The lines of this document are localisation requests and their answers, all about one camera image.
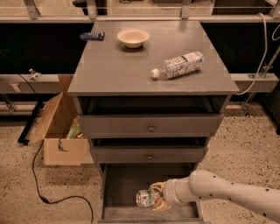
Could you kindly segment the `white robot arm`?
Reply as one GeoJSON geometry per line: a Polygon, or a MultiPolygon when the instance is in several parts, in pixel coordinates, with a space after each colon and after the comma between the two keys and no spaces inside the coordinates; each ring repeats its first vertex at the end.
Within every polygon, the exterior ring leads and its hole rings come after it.
{"type": "Polygon", "coordinates": [[[227,200],[249,211],[280,222],[280,191],[268,187],[235,183],[216,174],[193,171],[189,177],[168,179],[150,186],[156,195],[150,199],[153,210],[164,211],[195,200],[227,200]]]}

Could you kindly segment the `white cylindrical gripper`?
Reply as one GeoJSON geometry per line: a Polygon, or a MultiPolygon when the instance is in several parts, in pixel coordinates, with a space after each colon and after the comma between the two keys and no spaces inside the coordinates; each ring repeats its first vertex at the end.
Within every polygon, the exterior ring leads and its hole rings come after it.
{"type": "Polygon", "coordinates": [[[164,199],[158,199],[153,211],[163,212],[171,206],[183,206],[189,202],[194,202],[197,195],[192,192],[189,178],[169,179],[166,182],[157,182],[150,186],[154,191],[163,192],[164,199]]]}

